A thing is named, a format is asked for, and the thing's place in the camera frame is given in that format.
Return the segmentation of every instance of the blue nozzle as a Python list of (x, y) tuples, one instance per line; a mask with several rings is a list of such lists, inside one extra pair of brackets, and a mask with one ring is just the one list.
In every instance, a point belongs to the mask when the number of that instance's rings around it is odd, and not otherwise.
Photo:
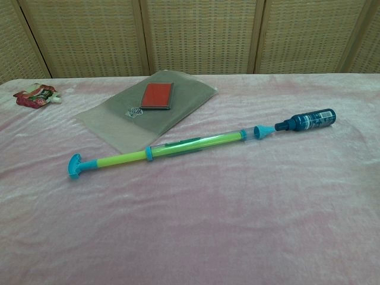
[(276, 129), (273, 126), (258, 125), (254, 128), (254, 134), (258, 140), (265, 138), (267, 135), (269, 135), (275, 131), (276, 131)]

